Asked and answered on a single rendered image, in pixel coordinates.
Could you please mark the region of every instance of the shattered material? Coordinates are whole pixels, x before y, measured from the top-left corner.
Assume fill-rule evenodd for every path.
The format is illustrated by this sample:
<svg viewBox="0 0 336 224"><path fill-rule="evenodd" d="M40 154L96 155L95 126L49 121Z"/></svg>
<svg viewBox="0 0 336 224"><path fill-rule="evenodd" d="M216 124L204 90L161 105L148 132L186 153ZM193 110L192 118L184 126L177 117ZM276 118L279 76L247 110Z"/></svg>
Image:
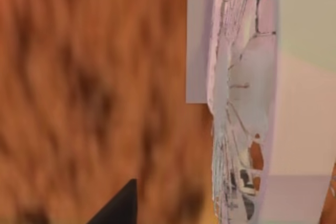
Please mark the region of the shattered material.
<svg viewBox="0 0 336 224"><path fill-rule="evenodd" d="M275 97L274 0L214 0L207 97L214 116L213 201L221 224L256 223L250 147L264 153Z"/></svg>

